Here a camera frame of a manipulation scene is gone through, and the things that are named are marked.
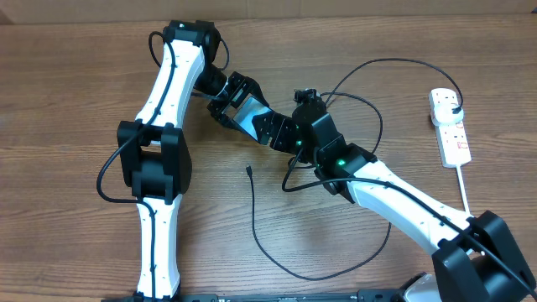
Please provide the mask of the blue Samsung smartphone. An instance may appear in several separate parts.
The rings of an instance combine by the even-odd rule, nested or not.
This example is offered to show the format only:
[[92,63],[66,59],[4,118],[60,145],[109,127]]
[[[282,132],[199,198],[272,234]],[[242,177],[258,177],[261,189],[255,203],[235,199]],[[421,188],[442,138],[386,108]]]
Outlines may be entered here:
[[253,119],[256,116],[263,115],[268,112],[271,112],[269,107],[266,107],[254,96],[250,96],[244,101],[232,120],[238,124],[241,131],[258,141],[258,135],[253,125]]

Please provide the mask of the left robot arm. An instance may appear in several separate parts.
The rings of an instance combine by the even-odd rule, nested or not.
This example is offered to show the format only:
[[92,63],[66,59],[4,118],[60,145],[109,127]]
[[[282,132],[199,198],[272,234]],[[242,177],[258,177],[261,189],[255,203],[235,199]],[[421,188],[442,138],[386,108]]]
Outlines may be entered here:
[[178,217],[192,172],[183,122],[192,92],[210,99],[218,122],[255,140],[261,136],[253,119],[271,113],[253,81],[214,66],[222,43],[214,23],[172,21],[159,35],[164,53],[154,88],[135,120],[117,129],[123,178],[141,224],[141,273],[132,301],[176,301],[180,295]]

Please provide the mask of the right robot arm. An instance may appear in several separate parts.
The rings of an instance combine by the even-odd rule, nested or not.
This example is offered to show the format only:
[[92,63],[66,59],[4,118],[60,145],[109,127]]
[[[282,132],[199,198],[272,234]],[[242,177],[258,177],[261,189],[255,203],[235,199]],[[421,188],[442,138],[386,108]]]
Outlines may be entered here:
[[346,143],[319,98],[292,116],[252,103],[245,124],[262,144],[312,164],[315,183],[379,214],[430,256],[434,273],[399,289],[394,301],[520,301],[536,296],[536,280],[505,221],[446,206],[396,176],[375,154]]

